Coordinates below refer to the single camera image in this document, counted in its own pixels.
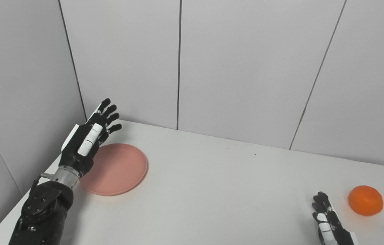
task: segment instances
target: white table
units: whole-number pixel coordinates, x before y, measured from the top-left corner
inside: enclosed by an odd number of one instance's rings
[[[346,201],[362,184],[384,199],[384,166],[121,123],[106,144],[141,149],[147,176],[113,197],[76,188],[62,245],[319,245],[311,215],[318,191],[330,196],[360,245],[384,245],[384,209],[363,217]],[[1,245],[8,244],[26,199],[1,222]]]

